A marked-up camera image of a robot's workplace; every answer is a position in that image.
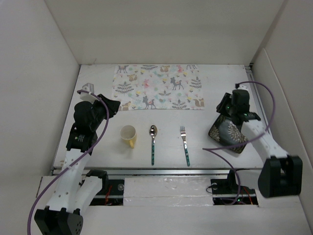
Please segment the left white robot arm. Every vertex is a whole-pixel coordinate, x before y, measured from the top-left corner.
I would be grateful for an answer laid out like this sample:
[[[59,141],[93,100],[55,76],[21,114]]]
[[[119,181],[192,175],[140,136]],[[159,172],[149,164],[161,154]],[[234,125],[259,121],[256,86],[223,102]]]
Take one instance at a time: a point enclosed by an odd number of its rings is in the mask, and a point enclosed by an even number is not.
[[[83,212],[96,194],[109,189],[106,171],[91,170],[82,178],[92,151],[103,135],[96,130],[102,121],[117,114],[120,101],[102,94],[79,90],[81,102],[74,107],[74,123],[66,144],[62,171],[52,180],[56,188],[44,209],[31,208],[29,220],[35,220],[44,235],[78,235],[82,231]]]

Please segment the floral animal print cloth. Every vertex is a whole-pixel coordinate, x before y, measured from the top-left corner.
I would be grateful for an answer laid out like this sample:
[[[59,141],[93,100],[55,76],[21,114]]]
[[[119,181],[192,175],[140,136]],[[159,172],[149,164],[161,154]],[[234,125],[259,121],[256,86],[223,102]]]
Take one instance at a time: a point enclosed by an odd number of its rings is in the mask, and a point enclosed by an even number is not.
[[[198,65],[117,65],[112,98],[121,111],[141,109],[203,110]]]

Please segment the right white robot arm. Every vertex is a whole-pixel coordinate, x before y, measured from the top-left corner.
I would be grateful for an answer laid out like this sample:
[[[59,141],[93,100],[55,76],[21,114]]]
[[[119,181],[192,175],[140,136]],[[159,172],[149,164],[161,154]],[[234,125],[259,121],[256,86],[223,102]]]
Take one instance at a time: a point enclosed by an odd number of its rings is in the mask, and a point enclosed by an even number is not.
[[[226,180],[226,187],[237,193],[244,186],[257,189],[264,198],[299,195],[302,187],[303,162],[290,155],[267,132],[260,117],[249,110],[249,93],[236,89],[225,93],[217,112],[231,118],[263,162],[261,170],[238,170]]]

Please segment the black floral square plate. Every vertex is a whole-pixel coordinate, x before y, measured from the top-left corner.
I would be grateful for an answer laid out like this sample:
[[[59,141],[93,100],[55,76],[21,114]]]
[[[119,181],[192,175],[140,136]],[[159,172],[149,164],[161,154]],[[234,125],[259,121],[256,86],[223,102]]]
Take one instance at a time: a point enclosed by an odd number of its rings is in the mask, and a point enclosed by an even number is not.
[[[211,126],[208,136],[222,146],[237,145],[248,141],[232,123],[231,118],[221,114]]]

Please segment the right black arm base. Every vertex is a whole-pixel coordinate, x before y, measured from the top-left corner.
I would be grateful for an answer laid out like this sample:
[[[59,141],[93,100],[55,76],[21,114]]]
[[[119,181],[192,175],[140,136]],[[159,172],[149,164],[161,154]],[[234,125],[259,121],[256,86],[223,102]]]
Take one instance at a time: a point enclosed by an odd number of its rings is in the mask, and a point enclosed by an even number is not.
[[[236,183],[234,170],[230,170],[226,178],[213,178],[206,192],[213,197],[213,205],[258,205],[257,195],[254,189],[240,186]]]

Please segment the yellow mug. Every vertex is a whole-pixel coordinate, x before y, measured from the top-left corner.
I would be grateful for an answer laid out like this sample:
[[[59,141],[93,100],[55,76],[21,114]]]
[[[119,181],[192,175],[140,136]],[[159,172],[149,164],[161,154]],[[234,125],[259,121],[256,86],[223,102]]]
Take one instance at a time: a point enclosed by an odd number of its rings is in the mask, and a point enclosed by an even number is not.
[[[123,126],[120,130],[120,137],[126,144],[128,144],[132,149],[134,149],[137,140],[137,132],[133,126],[131,125]]]

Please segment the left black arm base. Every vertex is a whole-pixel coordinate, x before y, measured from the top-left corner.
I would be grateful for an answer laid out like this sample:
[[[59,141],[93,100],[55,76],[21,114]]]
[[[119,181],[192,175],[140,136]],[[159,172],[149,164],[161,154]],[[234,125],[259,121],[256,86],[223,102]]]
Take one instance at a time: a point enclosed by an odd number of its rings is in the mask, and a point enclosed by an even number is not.
[[[123,206],[124,179],[110,179],[106,171],[93,169],[82,178],[79,186],[90,176],[102,179],[102,189],[95,195],[90,206]]]

